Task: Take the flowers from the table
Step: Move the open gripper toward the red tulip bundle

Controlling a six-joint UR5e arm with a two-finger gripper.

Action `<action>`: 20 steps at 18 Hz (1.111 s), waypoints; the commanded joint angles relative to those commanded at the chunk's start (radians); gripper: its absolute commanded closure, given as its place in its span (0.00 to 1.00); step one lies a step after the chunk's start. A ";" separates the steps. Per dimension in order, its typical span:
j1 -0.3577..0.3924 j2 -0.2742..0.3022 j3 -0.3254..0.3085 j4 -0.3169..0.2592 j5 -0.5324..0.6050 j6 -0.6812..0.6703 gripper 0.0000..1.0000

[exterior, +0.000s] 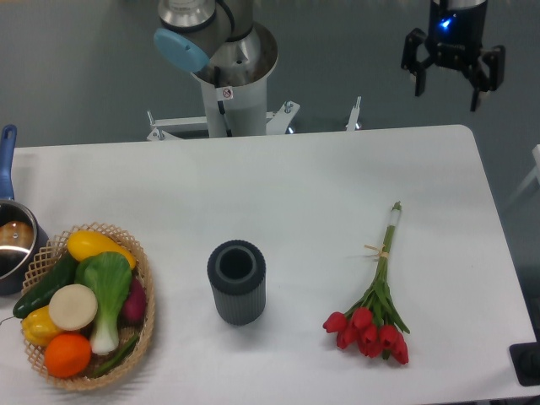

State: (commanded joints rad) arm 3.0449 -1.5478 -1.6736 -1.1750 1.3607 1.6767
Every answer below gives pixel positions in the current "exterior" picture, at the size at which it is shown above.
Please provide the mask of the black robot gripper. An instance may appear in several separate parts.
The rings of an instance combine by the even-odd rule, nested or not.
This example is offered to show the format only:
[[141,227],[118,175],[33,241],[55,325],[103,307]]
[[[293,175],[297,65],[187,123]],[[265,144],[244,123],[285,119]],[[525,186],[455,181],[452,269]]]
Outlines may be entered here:
[[[418,28],[405,38],[401,68],[415,79],[414,95],[423,94],[426,71],[434,64],[449,69],[465,68],[463,76],[472,85],[470,111],[480,106],[481,94],[494,92],[505,77],[505,46],[482,48],[487,1],[431,1],[428,36]],[[429,55],[418,59],[427,39]]]

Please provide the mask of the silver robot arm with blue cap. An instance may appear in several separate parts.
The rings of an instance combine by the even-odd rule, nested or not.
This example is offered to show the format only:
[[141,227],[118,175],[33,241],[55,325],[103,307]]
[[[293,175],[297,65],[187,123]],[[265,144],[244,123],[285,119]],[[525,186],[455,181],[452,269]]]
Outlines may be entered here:
[[[253,19],[252,1],[161,1],[154,33],[160,54],[175,67],[215,88],[254,84],[278,60],[273,35]],[[432,1],[429,28],[406,36],[401,67],[415,78],[421,95],[426,71],[435,65],[462,73],[472,85],[470,109],[482,93],[504,81],[505,48],[483,47],[485,1]]]

